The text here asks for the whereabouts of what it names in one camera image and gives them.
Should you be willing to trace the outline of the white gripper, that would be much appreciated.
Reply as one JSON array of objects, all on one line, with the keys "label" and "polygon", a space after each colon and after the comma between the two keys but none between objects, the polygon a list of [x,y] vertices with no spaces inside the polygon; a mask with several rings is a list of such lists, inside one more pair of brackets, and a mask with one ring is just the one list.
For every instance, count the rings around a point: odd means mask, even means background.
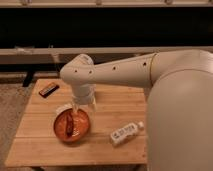
[{"label": "white gripper", "polygon": [[73,101],[76,103],[72,102],[73,115],[78,114],[79,106],[77,104],[87,105],[92,102],[92,111],[96,112],[97,103],[96,100],[94,100],[95,89],[93,84],[72,85],[71,89],[73,93]]}]

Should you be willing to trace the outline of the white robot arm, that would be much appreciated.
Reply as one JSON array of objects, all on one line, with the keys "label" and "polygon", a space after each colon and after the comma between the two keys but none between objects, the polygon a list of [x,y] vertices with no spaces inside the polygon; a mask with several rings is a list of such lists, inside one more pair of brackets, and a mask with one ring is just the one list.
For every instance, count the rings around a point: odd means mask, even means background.
[{"label": "white robot arm", "polygon": [[95,65],[81,54],[60,70],[79,104],[94,84],[143,87],[148,171],[213,171],[213,53],[179,50]]}]

